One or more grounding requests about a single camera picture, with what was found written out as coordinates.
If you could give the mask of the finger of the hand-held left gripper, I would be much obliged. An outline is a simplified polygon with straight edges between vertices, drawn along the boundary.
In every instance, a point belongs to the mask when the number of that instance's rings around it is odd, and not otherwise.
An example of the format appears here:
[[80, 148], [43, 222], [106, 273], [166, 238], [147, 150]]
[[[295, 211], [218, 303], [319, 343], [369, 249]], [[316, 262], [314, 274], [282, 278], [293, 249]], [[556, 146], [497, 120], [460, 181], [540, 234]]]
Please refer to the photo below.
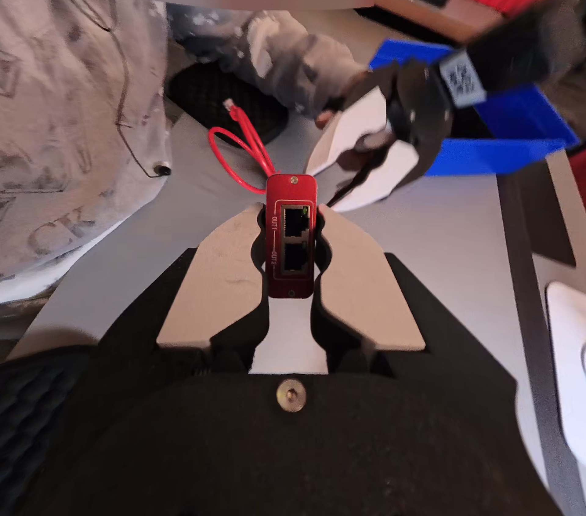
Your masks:
[[418, 166], [417, 149], [405, 141], [395, 141], [377, 151], [376, 158], [335, 193], [327, 206], [336, 212], [351, 212], [388, 197]]
[[396, 63], [369, 71], [352, 86], [323, 129], [304, 173], [317, 175], [348, 153], [369, 154], [395, 140], [387, 105], [396, 80]]

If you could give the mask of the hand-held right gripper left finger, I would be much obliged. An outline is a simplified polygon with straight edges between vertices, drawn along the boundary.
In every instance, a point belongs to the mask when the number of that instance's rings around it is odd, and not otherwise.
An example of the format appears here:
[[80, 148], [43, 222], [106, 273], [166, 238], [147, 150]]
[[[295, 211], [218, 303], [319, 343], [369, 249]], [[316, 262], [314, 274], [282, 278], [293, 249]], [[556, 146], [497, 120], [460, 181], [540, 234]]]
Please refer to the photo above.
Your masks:
[[268, 333], [263, 204], [227, 220], [196, 249], [167, 313], [161, 348], [252, 348]]

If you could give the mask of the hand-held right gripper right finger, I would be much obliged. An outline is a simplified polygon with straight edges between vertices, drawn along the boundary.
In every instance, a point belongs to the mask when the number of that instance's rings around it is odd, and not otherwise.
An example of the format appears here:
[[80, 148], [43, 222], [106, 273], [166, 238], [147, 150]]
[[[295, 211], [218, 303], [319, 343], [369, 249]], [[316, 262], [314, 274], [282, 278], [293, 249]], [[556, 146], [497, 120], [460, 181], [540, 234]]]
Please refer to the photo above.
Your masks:
[[425, 341], [385, 256], [370, 234], [321, 204], [329, 263], [321, 272], [326, 314], [367, 351], [423, 351]]

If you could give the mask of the red metal ethernet switch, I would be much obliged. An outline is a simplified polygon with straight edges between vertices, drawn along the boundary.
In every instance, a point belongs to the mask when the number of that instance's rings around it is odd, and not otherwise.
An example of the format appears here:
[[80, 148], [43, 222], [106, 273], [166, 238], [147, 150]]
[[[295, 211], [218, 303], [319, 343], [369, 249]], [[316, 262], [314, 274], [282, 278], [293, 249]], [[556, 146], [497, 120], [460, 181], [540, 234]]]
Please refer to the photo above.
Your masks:
[[266, 275], [273, 299], [313, 294], [317, 181], [306, 174], [275, 174], [266, 186]]

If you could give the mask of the blue plastic storage bin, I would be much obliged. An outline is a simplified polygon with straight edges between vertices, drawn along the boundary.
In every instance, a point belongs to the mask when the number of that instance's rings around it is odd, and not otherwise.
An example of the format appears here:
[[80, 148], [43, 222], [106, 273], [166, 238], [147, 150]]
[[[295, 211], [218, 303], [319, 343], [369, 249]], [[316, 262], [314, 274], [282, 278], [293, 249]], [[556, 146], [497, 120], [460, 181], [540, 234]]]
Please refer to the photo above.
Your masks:
[[450, 135], [427, 175], [510, 174], [578, 146], [575, 132], [524, 74], [528, 60], [517, 67], [508, 54], [474, 51], [472, 45], [466, 54], [466, 65], [454, 66], [449, 84], [463, 93], [463, 78], [474, 66], [472, 83], [483, 86], [485, 97], [455, 112]]

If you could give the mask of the person's left forearm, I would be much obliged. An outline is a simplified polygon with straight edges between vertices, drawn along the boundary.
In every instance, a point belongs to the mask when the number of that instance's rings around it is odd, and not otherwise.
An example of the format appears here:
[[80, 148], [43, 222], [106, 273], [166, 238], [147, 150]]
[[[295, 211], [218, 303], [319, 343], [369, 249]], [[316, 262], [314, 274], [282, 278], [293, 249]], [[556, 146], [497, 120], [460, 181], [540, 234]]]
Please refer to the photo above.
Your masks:
[[347, 46], [309, 33], [288, 11], [241, 11], [166, 4], [172, 39], [197, 64], [216, 65], [318, 118], [367, 72]]

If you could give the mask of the person's left hand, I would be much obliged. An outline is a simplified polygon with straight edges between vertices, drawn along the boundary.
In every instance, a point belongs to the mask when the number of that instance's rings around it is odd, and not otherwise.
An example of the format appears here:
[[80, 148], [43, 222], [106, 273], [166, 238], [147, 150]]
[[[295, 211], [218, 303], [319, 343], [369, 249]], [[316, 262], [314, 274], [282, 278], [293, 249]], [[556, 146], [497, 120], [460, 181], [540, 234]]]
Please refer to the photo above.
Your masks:
[[338, 94], [334, 95], [326, 102], [323, 110], [315, 119], [315, 125], [319, 129], [322, 130], [325, 128], [328, 121], [336, 114], [348, 95], [350, 95], [369, 74], [370, 70], [364, 70], [355, 74]]

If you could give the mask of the white stand base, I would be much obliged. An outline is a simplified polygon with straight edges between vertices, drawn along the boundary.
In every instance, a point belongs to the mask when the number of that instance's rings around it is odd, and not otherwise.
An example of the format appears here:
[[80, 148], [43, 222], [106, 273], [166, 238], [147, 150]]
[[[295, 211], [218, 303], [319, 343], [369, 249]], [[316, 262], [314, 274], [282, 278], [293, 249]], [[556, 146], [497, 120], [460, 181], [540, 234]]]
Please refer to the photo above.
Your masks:
[[585, 465], [585, 293], [551, 282], [546, 302], [562, 433]]

